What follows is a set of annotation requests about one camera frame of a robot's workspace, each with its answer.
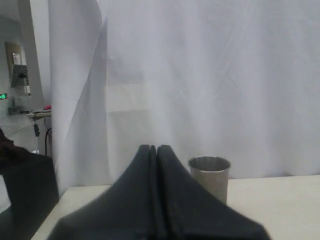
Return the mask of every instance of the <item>desk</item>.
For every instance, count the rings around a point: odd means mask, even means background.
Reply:
[[[26,115],[31,120],[39,120],[46,117],[51,117],[51,111],[49,112],[37,112],[37,113],[29,113]]]
[[[32,240],[46,240],[58,220],[109,186],[71,187]],[[228,205],[264,225],[273,240],[320,238],[320,176],[232,179]]]

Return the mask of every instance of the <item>white curtain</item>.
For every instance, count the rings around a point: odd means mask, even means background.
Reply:
[[[320,1],[51,0],[49,18],[61,192],[111,184],[140,144],[232,178],[320,173]]]

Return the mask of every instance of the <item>table surface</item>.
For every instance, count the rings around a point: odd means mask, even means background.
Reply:
[[[71,187],[32,240],[46,240],[58,220],[109,186]],[[273,240],[320,239],[320,176],[231,179],[228,203],[264,225]]]
[[[39,120],[46,117],[51,117],[51,111],[47,112],[31,112],[26,115],[31,120]]]

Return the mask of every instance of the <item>tabletop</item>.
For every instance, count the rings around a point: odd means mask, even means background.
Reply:
[[[58,220],[109,186],[69,188],[32,240],[46,240]],[[227,204],[264,225],[273,240],[320,238],[320,176],[231,179]]]

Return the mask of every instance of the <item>stainless steel cup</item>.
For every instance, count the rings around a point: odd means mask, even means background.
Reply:
[[[231,163],[221,157],[199,156],[190,159],[188,165],[195,180],[226,204]]]

